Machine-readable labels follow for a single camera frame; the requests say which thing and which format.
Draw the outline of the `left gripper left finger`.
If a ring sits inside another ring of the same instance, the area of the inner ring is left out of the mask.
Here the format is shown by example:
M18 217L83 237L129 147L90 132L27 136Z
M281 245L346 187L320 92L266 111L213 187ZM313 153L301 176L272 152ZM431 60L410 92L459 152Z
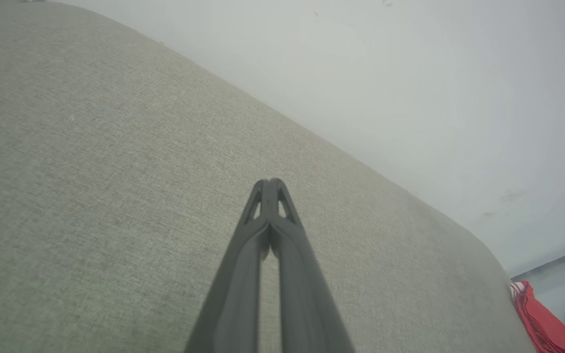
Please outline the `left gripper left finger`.
M226 253L200 310L186 353L256 353L260 268L269 252L264 187L251 191Z

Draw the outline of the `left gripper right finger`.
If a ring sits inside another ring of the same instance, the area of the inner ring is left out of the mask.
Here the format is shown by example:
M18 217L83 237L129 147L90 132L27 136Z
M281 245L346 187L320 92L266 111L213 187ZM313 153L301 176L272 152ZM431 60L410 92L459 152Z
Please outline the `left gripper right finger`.
M352 353L354 345L334 303L285 183L269 181L271 249L280 266L284 353Z

